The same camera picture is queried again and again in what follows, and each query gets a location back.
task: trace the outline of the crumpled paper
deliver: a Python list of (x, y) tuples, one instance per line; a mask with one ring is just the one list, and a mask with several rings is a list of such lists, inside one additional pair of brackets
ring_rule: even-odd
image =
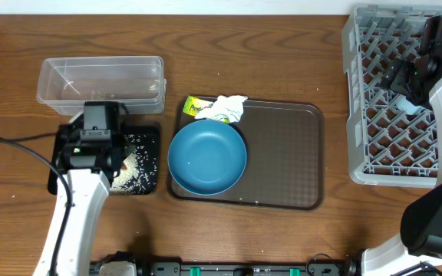
[(246, 96), (218, 96), (211, 107), (204, 108), (196, 116), (196, 119), (211, 119), (225, 123), (239, 122), (243, 115), (243, 102)]

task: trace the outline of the white wall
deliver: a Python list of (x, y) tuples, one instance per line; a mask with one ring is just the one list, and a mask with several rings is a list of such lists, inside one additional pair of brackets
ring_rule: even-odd
[(442, 5), (441, 0), (0, 0), (0, 14), (348, 15), (357, 3)]

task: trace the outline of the blue bowl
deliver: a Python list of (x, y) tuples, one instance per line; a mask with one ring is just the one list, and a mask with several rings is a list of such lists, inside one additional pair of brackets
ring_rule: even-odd
[(200, 120), (181, 129), (168, 150), (168, 168), (185, 190), (202, 196), (224, 192), (242, 177), (246, 147), (230, 125)]

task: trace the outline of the green clip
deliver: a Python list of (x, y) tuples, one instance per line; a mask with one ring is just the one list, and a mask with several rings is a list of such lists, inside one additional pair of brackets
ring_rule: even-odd
[(190, 268), (190, 276), (200, 276), (200, 268)]
[(297, 268), (291, 268), (289, 269), (289, 276), (299, 276), (299, 269)]

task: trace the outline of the yellow package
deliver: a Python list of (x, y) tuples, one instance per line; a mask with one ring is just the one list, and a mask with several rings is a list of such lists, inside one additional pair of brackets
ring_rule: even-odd
[(183, 112), (192, 116), (196, 116), (201, 110), (211, 107), (214, 103), (208, 100), (201, 100), (196, 97), (188, 96), (183, 105)]

